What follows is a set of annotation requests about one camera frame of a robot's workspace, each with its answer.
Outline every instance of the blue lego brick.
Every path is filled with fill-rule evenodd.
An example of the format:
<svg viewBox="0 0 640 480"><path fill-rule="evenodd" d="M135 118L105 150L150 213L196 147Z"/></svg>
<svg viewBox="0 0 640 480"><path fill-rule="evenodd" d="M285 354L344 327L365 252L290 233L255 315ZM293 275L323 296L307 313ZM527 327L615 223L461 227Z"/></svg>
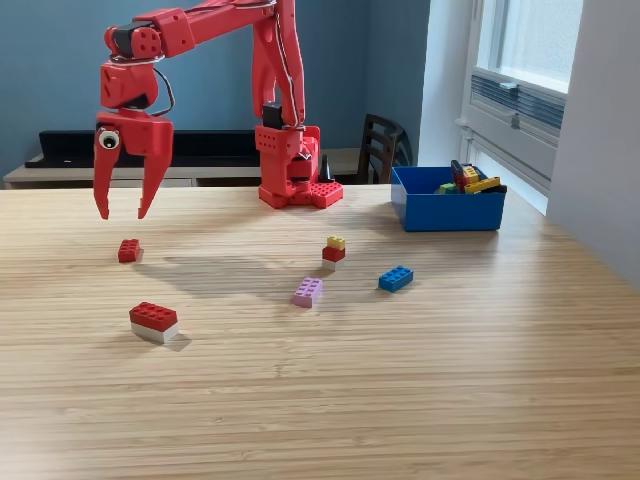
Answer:
<svg viewBox="0 0 640 480"><path fill-rule="evenodd" d="M413 281L413 270L399 266L389 270L378 280L378 287L388 292L397 292Z"/></svg>

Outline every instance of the blue bin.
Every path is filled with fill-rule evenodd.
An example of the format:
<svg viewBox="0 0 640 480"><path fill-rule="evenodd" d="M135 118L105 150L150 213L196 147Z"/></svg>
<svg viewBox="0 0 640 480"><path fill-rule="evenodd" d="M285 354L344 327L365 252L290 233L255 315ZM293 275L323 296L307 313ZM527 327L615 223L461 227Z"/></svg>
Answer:
<svg viewBox="0 0 640 480"><path fill-rule="evenodd" d="M498 230L504 193L434 194L451 183L449 167L395 167L391 202L407 232Z"/></svg>

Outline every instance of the white wall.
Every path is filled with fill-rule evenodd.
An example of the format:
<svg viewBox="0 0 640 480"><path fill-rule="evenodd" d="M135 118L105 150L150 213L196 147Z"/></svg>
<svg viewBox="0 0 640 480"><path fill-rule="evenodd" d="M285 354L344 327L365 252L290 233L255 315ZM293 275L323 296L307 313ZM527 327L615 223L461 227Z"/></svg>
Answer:
<svg viewBox="0 0 640 480"><path fill-rule="evenodd" d="M547 214L640 286L640 1L585 0Z"/></svg>
<svg viewBox="0 0 640 480"><path fill-rule="evenodd" d="M418 164L449 165L460 154L473 0L431 0Z"/></svg>

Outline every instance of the blue wall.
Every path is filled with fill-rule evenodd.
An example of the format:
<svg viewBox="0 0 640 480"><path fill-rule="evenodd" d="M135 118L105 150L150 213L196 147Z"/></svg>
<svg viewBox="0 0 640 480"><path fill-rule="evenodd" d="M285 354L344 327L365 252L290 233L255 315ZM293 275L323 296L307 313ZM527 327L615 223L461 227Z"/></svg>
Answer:
<svg viewBox="0 0 640 480"><path fill-rule="evenodd" d="M103 32L156 8L190 0L29 0L3 5L0 43L0 176L39 153L41 130L92 129L99 110ZM307 124L323 146L360 144L369 0L299 0L298 33L307 81ZM178 129L247 129L251 108L250 28L160 63L175 90ZM166 103L162 96L158 103Z"/></svg>
<svg viewBox="0 0 640 480"><path fill-rule="evenodd" d="M418 158L430 0L370 0L366 110L398 122Z"/></svg>

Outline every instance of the white lego brick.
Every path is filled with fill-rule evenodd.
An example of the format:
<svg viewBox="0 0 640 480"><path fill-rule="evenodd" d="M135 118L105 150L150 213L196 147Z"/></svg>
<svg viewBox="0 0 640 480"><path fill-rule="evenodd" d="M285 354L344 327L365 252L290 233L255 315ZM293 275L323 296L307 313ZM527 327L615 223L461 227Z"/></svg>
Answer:
<svg viewBox="0 0 640 480"><path fill-rule="evenodd" d="M164 332L159 332L157 330L132 323L131 331L139 337L146 338L147 340L152 340L157 343L167 343L180 332L180 327L176 323Z"/></svg>
<svg viewBox="0 0 640 480"><path fill-rule="evenodd" d="M322 268L326 268L327 270L331 270L332 272L337 272L342 270L347 264L345 258L340 260L339 262L332 262L331 260L322 260Z"/></svg>

